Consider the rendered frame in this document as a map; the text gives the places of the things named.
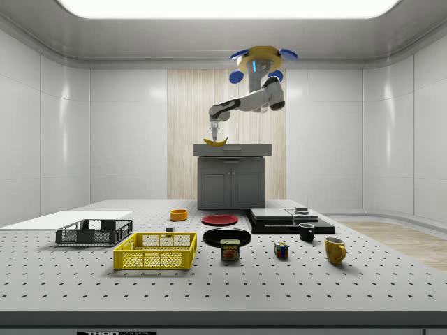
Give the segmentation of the red plate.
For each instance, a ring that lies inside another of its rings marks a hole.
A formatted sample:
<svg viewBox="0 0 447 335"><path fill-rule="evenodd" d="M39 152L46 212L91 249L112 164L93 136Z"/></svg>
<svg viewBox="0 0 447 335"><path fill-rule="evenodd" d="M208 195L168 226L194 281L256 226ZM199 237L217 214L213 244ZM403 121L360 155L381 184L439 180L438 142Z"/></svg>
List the red plate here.
<svg viewBox="0 0 447 335"><path fill-rule="evenodd" d="M234 225L238 222L238 217L231 214L212 214L202 218L202 223L213 226Z"/></svg>

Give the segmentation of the black stove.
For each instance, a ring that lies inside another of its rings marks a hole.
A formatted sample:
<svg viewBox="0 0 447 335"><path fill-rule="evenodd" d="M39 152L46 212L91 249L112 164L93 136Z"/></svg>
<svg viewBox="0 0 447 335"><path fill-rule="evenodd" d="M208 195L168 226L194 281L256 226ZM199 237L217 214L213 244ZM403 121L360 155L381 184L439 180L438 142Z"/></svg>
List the black stove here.
<svg viewBox="0 0 447 335"><path fill-rule="evenodd" d="M335 233L335 226L307 207L252 208L247 210L247 218L253 234L298 234L300 223L314 225L315 234Z"/></svg>

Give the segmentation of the white board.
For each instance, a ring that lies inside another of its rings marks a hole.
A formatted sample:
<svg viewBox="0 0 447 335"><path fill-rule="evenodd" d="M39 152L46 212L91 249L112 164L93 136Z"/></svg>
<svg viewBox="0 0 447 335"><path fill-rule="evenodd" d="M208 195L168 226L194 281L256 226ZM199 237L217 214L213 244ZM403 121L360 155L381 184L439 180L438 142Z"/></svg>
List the white board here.
<svg viewBox="0 0 447 335"><path fill-rule="evenodd" d="M60 211L7 225L0 230L57 230L82 219L120 219L131 213L132 211Z"/></svg>

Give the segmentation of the yellow mug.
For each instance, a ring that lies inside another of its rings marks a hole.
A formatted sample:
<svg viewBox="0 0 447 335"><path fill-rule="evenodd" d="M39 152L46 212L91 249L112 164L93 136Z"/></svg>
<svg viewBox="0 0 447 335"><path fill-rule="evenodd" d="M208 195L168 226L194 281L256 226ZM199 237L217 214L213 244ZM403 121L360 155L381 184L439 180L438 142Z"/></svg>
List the yellow mug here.
<svg viewBox="0 0 447 335"><path fill-rule="evenodd" d="M346 257L345 242L336 237L325 238L325 252L330 263L339 265Z"/></svg>

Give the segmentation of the white cabinet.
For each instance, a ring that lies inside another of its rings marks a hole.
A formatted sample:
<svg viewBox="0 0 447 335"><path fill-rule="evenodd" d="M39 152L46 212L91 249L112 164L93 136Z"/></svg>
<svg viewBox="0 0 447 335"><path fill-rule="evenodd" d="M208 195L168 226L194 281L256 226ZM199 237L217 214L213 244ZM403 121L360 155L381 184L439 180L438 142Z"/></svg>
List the white cabinet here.
<svg viewBox="0 0 447 335"><path fill-rule="evenodd" d="M265 206L265 156L270 144L195 144L198 208L249 209Z"/></svg>

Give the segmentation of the dark grey basket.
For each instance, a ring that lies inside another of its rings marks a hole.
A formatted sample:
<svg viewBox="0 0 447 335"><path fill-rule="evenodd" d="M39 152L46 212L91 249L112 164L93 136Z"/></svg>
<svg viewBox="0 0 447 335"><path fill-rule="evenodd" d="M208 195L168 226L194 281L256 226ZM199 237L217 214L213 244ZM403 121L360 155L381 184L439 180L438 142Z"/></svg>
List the dark grey basket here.
<svg viewBox="0 0 447 335"><path fill-rule="evenodd" d="M133 231L133 220L83 219L56 231L62 245L115 245Z"/></svg>

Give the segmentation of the flat-sided can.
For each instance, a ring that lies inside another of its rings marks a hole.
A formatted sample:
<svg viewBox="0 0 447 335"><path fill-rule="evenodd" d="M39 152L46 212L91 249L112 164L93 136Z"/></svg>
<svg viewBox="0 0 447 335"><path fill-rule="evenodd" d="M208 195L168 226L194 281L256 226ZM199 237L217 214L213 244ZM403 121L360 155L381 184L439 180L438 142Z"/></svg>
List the flat-sided can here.
<svg viewBox="0 0 447 335"><path fill-rule="evenodd" d="M239 239L222 239L221 259L222 260L239 260L240 259L240 240Z"/></svg>

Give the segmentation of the yellow basket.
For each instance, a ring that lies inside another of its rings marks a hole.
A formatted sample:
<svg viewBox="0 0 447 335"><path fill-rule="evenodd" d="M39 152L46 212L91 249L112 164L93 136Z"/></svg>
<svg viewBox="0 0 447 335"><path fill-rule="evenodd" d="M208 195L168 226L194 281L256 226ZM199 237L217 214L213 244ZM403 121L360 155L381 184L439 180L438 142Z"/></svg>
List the yellow basket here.
<svg viewBox="0 0 447 335"><path fill-rule="evenodd" d="M113 250L114 269L190 269L195 232L136 232Z"/></svg>

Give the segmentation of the black plate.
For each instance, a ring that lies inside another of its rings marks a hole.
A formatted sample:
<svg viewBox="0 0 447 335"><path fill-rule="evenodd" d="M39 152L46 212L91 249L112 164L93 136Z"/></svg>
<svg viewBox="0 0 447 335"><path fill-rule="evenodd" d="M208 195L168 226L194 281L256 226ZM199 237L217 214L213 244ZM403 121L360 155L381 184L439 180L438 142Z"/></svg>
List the black plate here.
<svg viewBox="0 0 447 335"><path fill-rule="evenodd" d="M240 246L245 246L251 241L251 234L238 228L216 228L203 234L203 241L210 246L220 247L222 239L237 239Z"/></svg>

